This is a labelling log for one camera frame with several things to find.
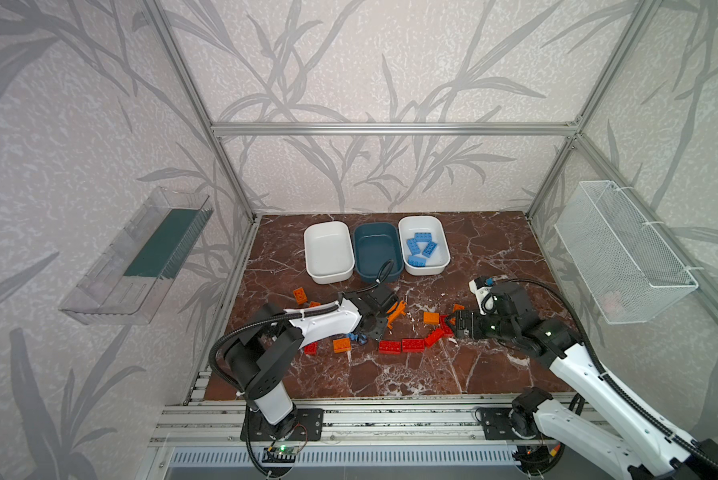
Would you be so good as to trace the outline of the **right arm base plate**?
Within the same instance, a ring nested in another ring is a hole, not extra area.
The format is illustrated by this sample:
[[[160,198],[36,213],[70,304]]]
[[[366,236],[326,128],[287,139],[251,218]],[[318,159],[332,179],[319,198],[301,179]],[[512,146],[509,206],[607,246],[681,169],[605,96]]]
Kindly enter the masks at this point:
[[[479,407],[475,411],[477,422],[486,440],[524,439],[526,425],[522,415],[510,407]]]

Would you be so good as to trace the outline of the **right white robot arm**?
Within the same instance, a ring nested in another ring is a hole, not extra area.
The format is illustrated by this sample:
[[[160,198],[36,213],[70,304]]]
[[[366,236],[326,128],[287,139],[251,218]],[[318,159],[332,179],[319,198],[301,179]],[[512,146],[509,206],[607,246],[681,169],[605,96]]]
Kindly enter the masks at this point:
[[[470,282],[478,306],[443,316],[460,339],[495,340],[546,367],[576,393],[568,406],[539,388],[518,395],[503,420],[486,410],[486,433],[504,429],[523,440],[559,447],[517,451],[521,471],[542,477],[571,449],[616,479],[718,479],[718,443],[699,441],[670,422],[612,373],[597,356],[581,323],[542,318],[526,279]]]

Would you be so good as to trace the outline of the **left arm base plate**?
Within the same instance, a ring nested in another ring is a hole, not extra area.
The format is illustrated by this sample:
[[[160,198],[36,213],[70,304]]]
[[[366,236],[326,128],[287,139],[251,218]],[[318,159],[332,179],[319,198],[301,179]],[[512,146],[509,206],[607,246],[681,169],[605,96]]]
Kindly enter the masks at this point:
[[[260,411],[250,411],[245,415],[241,440],[319,441],[324,427],[324,415],[323,409],[295,407],[280,423],[271,424]]]

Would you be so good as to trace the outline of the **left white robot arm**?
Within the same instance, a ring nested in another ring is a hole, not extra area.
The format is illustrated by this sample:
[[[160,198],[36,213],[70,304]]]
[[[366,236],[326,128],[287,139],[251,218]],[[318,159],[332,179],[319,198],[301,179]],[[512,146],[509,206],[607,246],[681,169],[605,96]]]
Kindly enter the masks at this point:
[[[269,303],[243,326],[212,345],[212,372],[242,395],[246,406],[274,429],[292,428],[296,407],[283,379],[302,349],[334,336],[382,340],[398,295],[386,285],[386,261],[374,282],[321,306],[283,309]]]

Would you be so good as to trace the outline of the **blue lego brick front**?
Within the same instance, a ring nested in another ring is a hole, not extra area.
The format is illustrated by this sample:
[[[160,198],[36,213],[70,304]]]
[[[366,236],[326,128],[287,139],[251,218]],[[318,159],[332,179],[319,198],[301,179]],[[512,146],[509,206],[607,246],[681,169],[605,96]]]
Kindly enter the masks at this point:
[[[436,251],[437,247],[438,247],[438,244],[436,242],[434,242],[434,241],[428,242],[425,249],[422,251],[422,255],[425,258],[430,258],[433,255],[433,253]]]

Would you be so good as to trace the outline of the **small orange lego brick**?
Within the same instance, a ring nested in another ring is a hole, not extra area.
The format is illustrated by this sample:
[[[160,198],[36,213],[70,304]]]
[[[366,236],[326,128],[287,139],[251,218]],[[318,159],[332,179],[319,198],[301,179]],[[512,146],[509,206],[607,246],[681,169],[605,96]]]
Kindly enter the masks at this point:
[[[308,302],[308,297],[305,292],[305,289],[300,287],[293,291],[293,296],[297,302],[298,305],[303,305]]]

